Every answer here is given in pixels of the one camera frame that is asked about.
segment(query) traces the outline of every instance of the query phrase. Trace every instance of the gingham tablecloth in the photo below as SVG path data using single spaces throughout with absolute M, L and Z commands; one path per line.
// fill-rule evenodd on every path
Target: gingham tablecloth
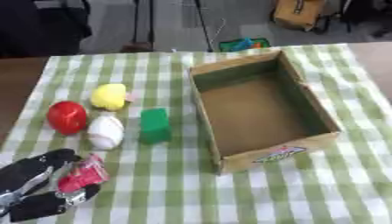
M 45 114 L 54 102 L 80 102 L 94 118 L 100 112 L 88 101 L 92 90 L 117 82 L 136 99 L 116 113 L 126 127 L 122 146 L 97 152 L 111 176 L 101 192 L 66 214 L 29 223 L 390 223 L 389 103 L 347 45 L 281 49 L 343 133 L 330 148 L 220 177 L 212 171 L 186 71 L 269 49 L 51 57 L 0 150 L 1 165 L 63 147 L 91 151 L 85 133 L 63 137 L 49 128 Z M 140 144 L 140 112 L 156 107 L 167 109 L 172 141 Z M 8 216 L 0 220 L 8 222 Z

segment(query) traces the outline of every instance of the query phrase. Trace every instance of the printed logo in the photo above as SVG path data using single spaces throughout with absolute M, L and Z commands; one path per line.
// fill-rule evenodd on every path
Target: printed logo
M 267 157 L 259 157 L 257 160 L 254 161 L 254 163 L 274 162 L 287 157 L 291 157 L 292 155 L 305 150 L 306 148 L 284 146 L 276 152 L 270 153 Z

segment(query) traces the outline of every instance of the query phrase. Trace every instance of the cardboard box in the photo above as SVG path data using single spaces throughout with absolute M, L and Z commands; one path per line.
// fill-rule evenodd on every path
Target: cardboard box
M 274 12 L 274 21 L 289 29 L 309 31 L 317 23 L 325 0 L 279 0 Z
M 323 147 L 340 132 L 283 52 L 195 66 L 190 75 L 218 173 Z

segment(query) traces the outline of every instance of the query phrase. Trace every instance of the red ball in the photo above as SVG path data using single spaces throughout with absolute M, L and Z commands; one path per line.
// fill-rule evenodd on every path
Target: red ball
M 73 101 L 61 101 L 49 108 L 46 118 L 52 128 L 63 135 L 72 135 L 86 128 L 86 110 Z

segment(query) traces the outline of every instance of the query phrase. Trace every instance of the yellow object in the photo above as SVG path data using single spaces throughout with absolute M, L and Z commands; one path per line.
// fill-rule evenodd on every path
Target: yellow object
M 124 106 L 126 87 L 123 84 L 101 85 L 91 94 L 91 103 L 97 108 L 118 110 Z

